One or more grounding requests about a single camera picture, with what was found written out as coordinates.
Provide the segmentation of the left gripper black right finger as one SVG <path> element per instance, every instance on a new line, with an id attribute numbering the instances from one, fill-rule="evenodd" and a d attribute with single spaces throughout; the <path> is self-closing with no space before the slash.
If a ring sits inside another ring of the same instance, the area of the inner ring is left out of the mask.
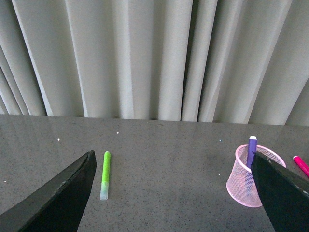
<path id="1" fill-rule="evenodd" d="M 251 164 L 255 186 L 277 232 L 309 230 L 309 182 L 261 152 Z"/>

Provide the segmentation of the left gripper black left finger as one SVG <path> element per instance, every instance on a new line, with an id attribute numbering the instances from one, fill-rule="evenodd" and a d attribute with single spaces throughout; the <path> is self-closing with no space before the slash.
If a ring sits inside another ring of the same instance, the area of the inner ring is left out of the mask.
<path id="1" fill-rule="evenodd" d="M 2 232 L 75 232 L 96 173 L 94 151 L 86 152 L 54 178 L 0 216 Z"/>

